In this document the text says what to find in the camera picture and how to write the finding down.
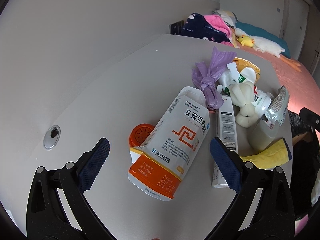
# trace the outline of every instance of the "white stuffed rabbit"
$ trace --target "white stuffed rabbit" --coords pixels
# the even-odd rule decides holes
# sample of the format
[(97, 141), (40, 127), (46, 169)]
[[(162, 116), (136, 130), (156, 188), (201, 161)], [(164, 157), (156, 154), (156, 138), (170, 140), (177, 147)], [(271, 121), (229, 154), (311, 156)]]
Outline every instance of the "white stuffed rabbit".
[(235, 118), (236, 123), (245, 128), (252, 126), (259, 119), (252, 104), (254, 100), (253, 87), (252, 82), (235, 83), (229, 87), (232, 103), (240, 107), (240, 112)]
[[(235, 29), (235, 36), (241, 37), (242, 35), (249, 36), (246, 32), (243, 30), (236, 28)], [(254, 39), (254, 45), (253, 49), (255, 51), (261, 51), (261, 52), (268, 52), (277, 58), (280, 58), (281, 52), (285, 52), (285, 49), (282, 48), (280, 45), (277, 43), (270, 41), (266, 38), (263, 37), (258, 37), (258, 36), (249, 36), (251, 39)]]

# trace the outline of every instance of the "gray table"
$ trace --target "gray table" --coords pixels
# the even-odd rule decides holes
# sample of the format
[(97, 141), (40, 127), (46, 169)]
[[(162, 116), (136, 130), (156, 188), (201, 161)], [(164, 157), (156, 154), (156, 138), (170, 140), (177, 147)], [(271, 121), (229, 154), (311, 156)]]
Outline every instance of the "gray table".
[[(68, 161), (76, 161), (105, 137), (111, 143), (110, 155), (91, 190), (84, 195), (111, 233), (118, 240), (204, 239), (235, 196), (229, 188), (211, 187), (213, 159), (209, 143), (215, 131), (209, 130), (175, 198), (168, 202), (148, 196), (128, 180), (131, 165), (128, 137), (140, 123), (156, 125), (179, 91), (193, 86), (191, 69), (195, 62), (209, 63), (213, 46), (234, 50), (239, 57), (256, 64), (261, 69), (257, 86), (265, 92), (277, 93), (279, 81), (268, 61), (211, 41), (163, 35), (107, 69), (59, 116), (54, 123), (61, 127), (57, 146), (48, 152), (40, 142), (25, 164), (21, 178), (25, 186), (17, 192), (23, 206), (27, 204), (38, 166), (59, 169)], [(238, 126), (237, 131), (239, 152), (246, 154), (250, 151), (246, 130)], [(280, 137), (287, 140), (292, 150), (288, 116), (281, 126)], [(283, 168), (290, 181), (292, 162)], [(60, 196), (71, 223), (77, 227), (65, 197)], [(257, 198), (243, 226), (248, 226), (256, 205)], [(25, 216), (25, 210), (15, 213)]]

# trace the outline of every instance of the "blue gripper pad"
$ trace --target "blue gripper pad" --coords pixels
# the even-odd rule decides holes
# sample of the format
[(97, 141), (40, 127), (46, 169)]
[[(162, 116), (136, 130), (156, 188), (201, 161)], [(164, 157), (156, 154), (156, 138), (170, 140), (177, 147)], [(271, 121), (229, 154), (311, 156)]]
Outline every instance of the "blue gripper pad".
[(81, 193), (89, 190), (110, 152), (109, 141), (105, 138), (97, 143), (90, 157), (78, 175), (78, 189)]
[(216, 138), (211, 140), (210, 152), (229, 188), (234, 189), (239, 194), (242, 187), (241, 173)]
[(291, 155), (291, 152), (290, 152), (289, 146), (288, 146), (287, 142), (285, 141), (285, 139), (284, 139), (284, 138), (282, 138), (282, 139), (283, 139), (283, 142), (284, 142), (284, 144), (285, 144), (285, 147), (287, 148), (287, 152), (288, 152), (288, 159), (289, 159), (289, 161), (290, 161), (290, 160), (292, 160), (292, 155)]

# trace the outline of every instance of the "orange box label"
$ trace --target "orange box label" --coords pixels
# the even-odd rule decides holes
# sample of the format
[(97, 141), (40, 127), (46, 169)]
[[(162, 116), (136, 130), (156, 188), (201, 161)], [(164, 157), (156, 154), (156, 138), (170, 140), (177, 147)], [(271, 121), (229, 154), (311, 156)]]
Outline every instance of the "orange box label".
[(173, 194), (181, 182), (144, 154), (132, 164), (129, 173), (152, 190), (169, 198), (173, 198)]

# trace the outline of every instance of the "teal pillow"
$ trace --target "teal pillow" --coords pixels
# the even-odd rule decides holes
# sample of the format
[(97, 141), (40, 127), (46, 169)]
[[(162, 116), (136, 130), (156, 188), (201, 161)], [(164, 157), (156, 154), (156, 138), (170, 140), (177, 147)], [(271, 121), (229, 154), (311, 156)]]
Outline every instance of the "teal pillow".
[(285, 40), (283, 40), (283, 39), (281, 39), (271, 33), (268, 33), (266, 30), (264, 30), (262, 28), (253, 26), (248, 23), (236, 22), (236, 28), (243, 30), (244, 32), (246, 32), (250, 36), (263, 37), (263, 38), (266, 38), (268, 40), (271, 40), (271, 41), (277, 43), (278, 45), (280, 45), (282, 48), (285, 49), (285, 52), (282, 52), (281, 54), (286, 56), (287, 58), (291, 58), (290, 51), (289, 51), (287, 42)]

